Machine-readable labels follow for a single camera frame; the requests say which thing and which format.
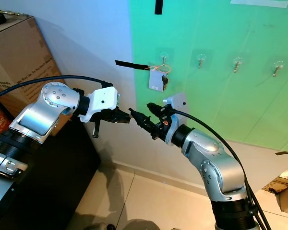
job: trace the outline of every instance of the white tag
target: white tag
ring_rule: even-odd
[[[162,76],[164,73],[158,70],[150,70],[149,72],[149,88],[152,90],[157,90],[163,92],[163,81]]]

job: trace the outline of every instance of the green wall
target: green wall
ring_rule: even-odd
[[[138,110],[186,92],[190,113],[227,139],[288,150],[288,7],[233,5],[230,0],[130,1],[133,61],[172,66],[165,92],[135,70]],[[197,55],[206,61],[198,69]],[[238,73],[233,59],[243,58]],[[274,63],[285,66],[273,77]]]

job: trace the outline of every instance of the black tape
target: black tape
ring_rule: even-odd
[[[277,156],[279,156],[279,155],[285,155],[285,154],[288,154],[288,152],[276,152],[275,153]]]
[[[155,14],[162,14],[163,0],[156,0]]]
[[[149,70],[148,65],[140,65],[140,64],[134,64],[131,62],[125,62],[125,61],[117,61],[115,60],[115,64],[117,66],[124,66],[124,67],[129,67],[129,68],[134,68],[134,69],[141,69],[141,70]]]

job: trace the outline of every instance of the black cable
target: black cable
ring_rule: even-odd
[[[243,168],[243,165],[240,161],[240,159],[238,158],[237,154],[235,153],[235,151],[231,148],[231,146],[217,133],[215,132],[209,125],[207,125],[205,122],[201,121],[200,119],[190,115],[190,114],[187,114],[187,113],[184,113],[182,111],[178,111],[178,110],[174,110],[174,113],[176,114],[180,114],[180,115],[183,115],[187,118],[190,118],[192,119],[193,121],[199,123],[200,125],[204,126],[206,129],[208,129],[213,135],[215,135],[225,146],[226,148],[228,148],[228,150],[230,151],[230,153],[233,155],[233,157],[235,158],[235,160],[240,164],[242,170],[243,170],[243,173],[244,173],[244,183],[245,183],[245,188],[246,188],[246,192],[247,192],[247,195],[248,195],[248,199],[250,201],[250,204],[251,206],[253,206],[253,202],[252,202],[252,199],[254,200],[255,202],[255,205],[257,206],[258,208],[258,211],[260,213],[260,215],[262,216],[263,218],[263,221],[264,221],[264,224],[266,225],[266,228],[267,230],[271,230],[271,227],[264,215],[264,212],[262,210],[262,208],[260,207],[260,204],[254,194],[254,192],[252,191],[250,185],[249,185],[249,182],[247,180],[247,177],[246,177],[246,173],[245,173],[245,170]]]
[[[264,226],[263,222],[261,221],[261,219],[260,219],[260,217],[259,217],[258,214],[255,215],[255,218],[256,218],[256,220],[257,220],[260,228],[261,228],[262,230],[266,230],[266,228],[265,228],[265,226]]]
[[[270,227],[270,225],[269,225],[269,223],[268,223],[268,220],[267,220],[267,218],[266,218],[265,215],[264,215],[264,211],[263,211],[262,208],[260,207],[259,201],[257,200],[257,198],[256,198],[256,196],[255,196],[255,194],[254,194],[254,192],[253,192],[252,189],[251,189],[251,194],[252,194],[252,198],[253,198],[255,204],[257,205],[258,212],[260,213],[260,215],[261,215],[261,217],[262,217],[262,219],[263,219],[263,221],[264,221],[267,229],[268,229],[268,230],[271,230],[271,227]]]
[[[104,80],[99,80],[99,79],[96,79],[96,78],[90,78],[90,77],[78,76],[78,75],[61,75],[61,76],[53,76],[53,77],[29,80],[29,81],[25,81],[23,83],[11,86],[11,87],[1,91],[0,92],[0,97],[2,95],[5,95],[8,92],[11,92],[13,90],[16,90],[16,89],[18,89],[20,87],[23,87],[23,86],[26,86],[26,85],[30,85],[30,84],[34,84],[34,83],[38,83],[38,82],[42,82],[42,81],[57,80],[57,79],[83,79],[83,80],[89,80],[89,81],[98,82],[98,83],[100,83],[102,85],[103,88],[109,87],[109,86],[113,86],[111,83],[108,83],[108,82],[106,82]]]

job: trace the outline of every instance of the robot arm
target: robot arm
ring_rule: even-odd
[[[198,170],[212,203],[216,230],[258,230],[259,226],[253,219],[257,210],[249,205],[242,167],[224,151],[219,141],[187,127],[186,117],[173,113],[174,108],[187,112],[183,93],[167,98],[164,103],[164,107],[147,104],[159,118],[157,124],[132,109],[131,115],[153,139],[160,138],[168,145],[181,148],[182,154]]]
[[[95,122],[98,137],[100,120],[129,123],[127,113],[118,109],[119,94],[114,87],[95,90],[84,96],[60,82],[46,84],[33,104],[28,105],[0,134],[0,174],[14,178],[28,167],[30,156],[46,140],[60,114],[74,114],[82,122]]]

